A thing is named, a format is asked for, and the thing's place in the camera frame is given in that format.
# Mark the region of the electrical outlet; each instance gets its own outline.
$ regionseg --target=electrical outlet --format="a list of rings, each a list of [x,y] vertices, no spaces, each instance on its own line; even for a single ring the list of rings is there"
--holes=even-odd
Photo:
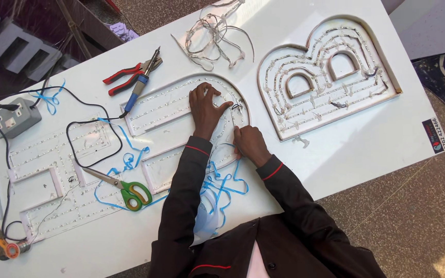
[[[37,108],[29,108],[34,104],[31,100],[16,98],[10,104],[17,104],[19,108],[15,111],[0,109],[0,129],[8,139],[15,138],[42,119]]]

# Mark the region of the blue soldering iron handle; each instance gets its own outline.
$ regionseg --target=blue soldering iron handle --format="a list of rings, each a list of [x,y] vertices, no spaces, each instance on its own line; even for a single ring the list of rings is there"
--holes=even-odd
[[[147,85],[147,82],[149,81],[149,77],[145,74],[140,74],[139,79],[135,84],[135,87],[133,88],[132,95],[130,96],[130,99],[128,100],[127,105],[125,106],[125,112],[129,112],[132,110],[133,105],[135,104],[136,99],[140,96],[143,89],[145,88],[145,85]]]

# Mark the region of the jacket sleeve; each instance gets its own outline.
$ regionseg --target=jacket sleeve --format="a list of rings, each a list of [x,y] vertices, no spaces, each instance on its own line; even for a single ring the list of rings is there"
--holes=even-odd
[[[372,252],[351,246],[346,234],[275,155],[256,171],[284,210],[284,221],[334,275],[385,277]]]
[[[189,249],[200,204],[200,189],[212,144],[191,136],[164,201],[158,239],[152,243],[150,278],[187,277],[194,260]]]

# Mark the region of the person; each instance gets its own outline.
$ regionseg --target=person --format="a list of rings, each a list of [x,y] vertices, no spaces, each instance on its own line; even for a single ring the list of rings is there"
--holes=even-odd
[[[256,166],[269,193],[284,210],[240,224],[221,236],[192,246],[200,189],[213,130],[232,105],[214,107],[220,95],[202,83],[190,92],[195,122],[162,209],[158,239],[152,242],[150,278],[385,277],[372,252],[351,246],[346,234],[267,150],[256,127],[234,128],[237,158]]]

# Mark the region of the green scissors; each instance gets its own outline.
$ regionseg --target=green scissors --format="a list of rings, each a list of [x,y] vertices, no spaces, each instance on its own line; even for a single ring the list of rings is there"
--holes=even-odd
[[[116,186],[117,188],[121,189],[121,195],[123,196],[123,200],[125,200],[125,204],[127,205],[127,208],[131,211],[139,211],[142,205],[146,206],[150,203],[152,203],[152,195],[150,194],[150,191],[141,183],[138,183],[136,181],[133,181],[132,183],[126,183],[122,180],[116,180],[106,174],[103,174],[99,171],[92,170],[89,168],[82,168],[85,172],[91,174],[92,176],[99,178],[108,184],[112,184]],[[134,186],[140,187],[145,194],[147,194],[148,200],[145,201],[145,198],[133,188]],[[135,200],[136,206],[133,206],[130,201]]]

